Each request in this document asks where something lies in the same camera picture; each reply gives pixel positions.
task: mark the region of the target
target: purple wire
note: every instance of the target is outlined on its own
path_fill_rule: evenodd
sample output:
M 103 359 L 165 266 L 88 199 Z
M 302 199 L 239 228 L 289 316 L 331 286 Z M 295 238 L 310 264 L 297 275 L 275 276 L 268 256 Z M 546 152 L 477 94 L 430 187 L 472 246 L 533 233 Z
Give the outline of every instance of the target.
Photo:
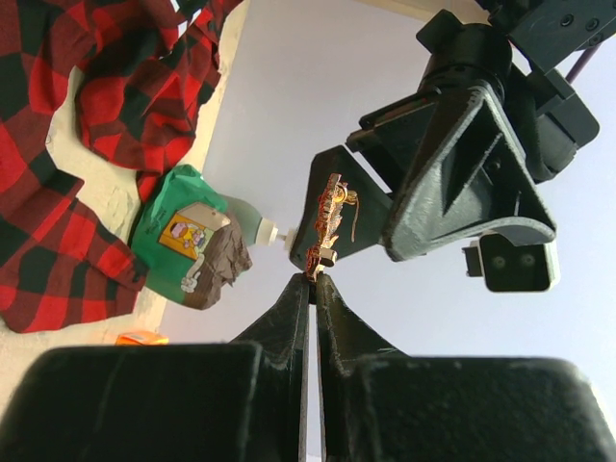
M 592 48 L 588 48 L 584 50 L 584 52 L 577 59 L 574 66 L 571 68 L 571 70 L 567 74 L 567 82 L 571 84 L 574 80 L 576 80 L 576 78 L 579 76 L 579 74 L 584 69 L 584 67 L 588 64 L 588 62 L 593 57 L 593 55 L 597 53 L 597 50 L 599 50 L 600 46 L 601 44 L 599 43 L 598 45 L 593 46 Z

